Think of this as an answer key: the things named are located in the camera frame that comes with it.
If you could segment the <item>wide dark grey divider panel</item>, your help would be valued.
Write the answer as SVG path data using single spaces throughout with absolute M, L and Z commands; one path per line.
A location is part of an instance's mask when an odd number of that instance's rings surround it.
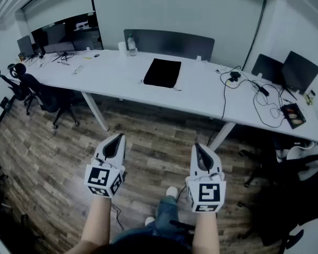
M 210 61 L 215 40 L 199 35 L 146 29 L 125 29 L 125 39 L 132 36 L 138 51 Z

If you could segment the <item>yellow-green small item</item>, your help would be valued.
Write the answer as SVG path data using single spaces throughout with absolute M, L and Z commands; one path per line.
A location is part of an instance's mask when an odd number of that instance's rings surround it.
M 310 105 L 313 105 L 313 104 L 314 104 L 315 95 L 316 95 L 316 94 L 314 93 L 313 90 L 309 90 L 309 91 L 307 91 L 307 92 L 305 92 L 305 93 L 303 94 L 303 97 L 304 97 L 304 99 L 305 99 L 307 105 L 310 106 Z

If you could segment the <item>white table leg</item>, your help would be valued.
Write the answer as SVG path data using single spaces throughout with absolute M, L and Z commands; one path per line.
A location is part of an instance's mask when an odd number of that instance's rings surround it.
M 99 125 L 101 126 L 101 128 L 104 131 L 109 130 L 109 126 L 107 124 L 107 122 L 105 121 L 103 115 L 101 114 L 95 100 L 93 99 L 92 95 L 90 93 L 86 93 L 86 92 L 81 92 L 84 99 L 86 100 L 89 108 L 91 109 L 93 115 L 95 116 L 96 120 L 98 121 Z
M 228 134 L 233 130 L 235 126 L 236 124 L 233 122 L 226 122 L 225 125 L 220 130 L 220 132 L 216 135 L 212 143 L 208 145 L 208 147 L 212 151 L 215 151 L 222 144 L 222 142 L 227 138 Z

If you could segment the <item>person's left forearm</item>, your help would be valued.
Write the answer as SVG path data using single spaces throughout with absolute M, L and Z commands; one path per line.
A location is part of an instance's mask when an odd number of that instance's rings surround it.
M 95 196 L 92 200 L 78 244 L 65 254 L 92 254 L 110 242 L 111 199 Z

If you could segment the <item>person's black top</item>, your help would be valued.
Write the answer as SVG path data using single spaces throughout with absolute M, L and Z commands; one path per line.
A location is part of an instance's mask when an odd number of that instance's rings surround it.
M 173 239 L 148 234 L 128 235 L 111 244 L 112 254 L 191 254 Z

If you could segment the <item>person's right forearm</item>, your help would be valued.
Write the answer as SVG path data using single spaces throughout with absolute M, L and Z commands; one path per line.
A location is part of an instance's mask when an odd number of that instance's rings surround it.
M 192 254 L 220 254 L 215 212 L 197 214 Z

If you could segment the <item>black belt pack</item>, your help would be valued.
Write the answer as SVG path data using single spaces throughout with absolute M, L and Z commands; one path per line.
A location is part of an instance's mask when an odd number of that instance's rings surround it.
M 179 221 L 171 220 L 170 224 L 175 226 L 181 233 L 191 233 L 195 230 L 194 225 L 185 224 Z

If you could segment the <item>white chair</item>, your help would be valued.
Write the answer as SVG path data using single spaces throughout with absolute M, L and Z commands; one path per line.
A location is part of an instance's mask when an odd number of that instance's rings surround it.
M 306 150 L 311 150 L 316 145 L 315 142 L 310 142 L 308 145 L 296 144 L 291 148 L 283 148 L 276 150 L 276 158 L 279 163 L 285 160 L 299 159 L 303 156 Z

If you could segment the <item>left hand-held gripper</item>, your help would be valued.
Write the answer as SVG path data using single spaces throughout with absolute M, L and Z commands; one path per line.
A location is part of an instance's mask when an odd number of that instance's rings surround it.
M 103 140 L 86 166 L 84 183 L 92 194 L 112 199 L 125 181 L 126 137 L 123 133 Z

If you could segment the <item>black food tray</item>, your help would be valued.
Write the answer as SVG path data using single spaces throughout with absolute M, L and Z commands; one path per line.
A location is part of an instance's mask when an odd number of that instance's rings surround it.
M 296 103 L 283 105 L 281 111 L 292 129 L 295 129 L 306 122 L 306 119 Z

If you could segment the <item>clear plastic water bottle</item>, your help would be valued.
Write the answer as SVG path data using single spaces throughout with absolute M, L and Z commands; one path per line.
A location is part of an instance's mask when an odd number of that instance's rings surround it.
M 132 57 L 136 56 L 137 55 L 136 43 L 135 43 L 135 40 L 131 34 L 129 35 L 129 37 L 127 39 L 127 43 L 128 43 L 129 55 Z

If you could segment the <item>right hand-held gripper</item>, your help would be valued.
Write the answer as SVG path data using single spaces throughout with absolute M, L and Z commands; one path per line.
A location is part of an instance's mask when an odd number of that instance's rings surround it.
M 218 213 L 225 202 L 226 181 L 218 155 L 209 147 L 195 143 L 191 150 L 187 195 L 194 213 Z M 196 177 L 202 172 L 212 174 Z

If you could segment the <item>black cloth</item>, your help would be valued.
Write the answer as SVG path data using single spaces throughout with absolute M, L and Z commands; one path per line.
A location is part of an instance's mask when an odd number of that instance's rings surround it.
M 180 61 L 154 58 L 144 79 L 141 79 L 138 83 L 181 91 L 175 87 L 180 73 L 180 68 Z

